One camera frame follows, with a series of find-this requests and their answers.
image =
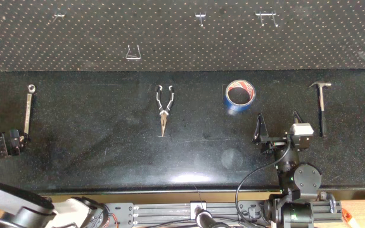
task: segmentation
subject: hammer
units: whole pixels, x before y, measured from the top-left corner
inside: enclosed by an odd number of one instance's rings
[[[328,135],[326,134],[326,119],[324,117],[324,103],[323,103],[323,90],[322,90],[322,87],[324,87],[324,86],[329,87],[329,86],[332,85],[332,83],[317,81],[317,82],[312,83],[312,85],[309,86],[309,87],[312,87],[314,85],[317,85],[317,87],[319,88],[319,104],[321,106],[321,137],[323,139],[327,139]]]

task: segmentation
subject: pliers handle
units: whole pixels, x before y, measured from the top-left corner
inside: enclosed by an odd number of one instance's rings
[[[166,115],[169,115],[170,109],[174,103],[174,88],[172,87],[172,85],[169,86],[170,101],[167,104],[167,106],[165,107],[165,109],[163,109],[162,102],[161,102],[162,90],[163,90],[163,87],[161,85],[158,85],[156,87],[156,102],[157,102],[158,110],[160,111],[160,115],[163,113],[165,113]]]

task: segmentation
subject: hammer handle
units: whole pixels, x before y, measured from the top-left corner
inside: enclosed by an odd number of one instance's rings
[[[321,137],[323,139],[327,139],[327,130],[326,130],[326,118],[324,117],[324,111],[321,111]]]

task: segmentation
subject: roll of tape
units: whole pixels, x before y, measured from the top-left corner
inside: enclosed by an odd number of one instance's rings
[[[238,88],[238,87],[247,91],[249,98],[250,98],[249,102],[247,102],[245,104],[236,104],[233,101],[231,101],[231,99],[229,97],[229,91],[233,88]],[[245,110],[249,109],[249,107],[250,107],[251,103],[254,101],[255,97],[256,97],[256,91],[255,91],[253,85],[251,85],[251,83],[249,83],[246,80],[234,80],[226,87],[225,103],[230,110],[245,111]]]

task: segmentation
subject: orange object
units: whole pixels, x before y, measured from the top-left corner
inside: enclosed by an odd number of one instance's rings
[[[351,228],[360,228],[357,221],[353,218],[353,215],[349,213],[346,209],[342,208],[342,214],[343,218]]]

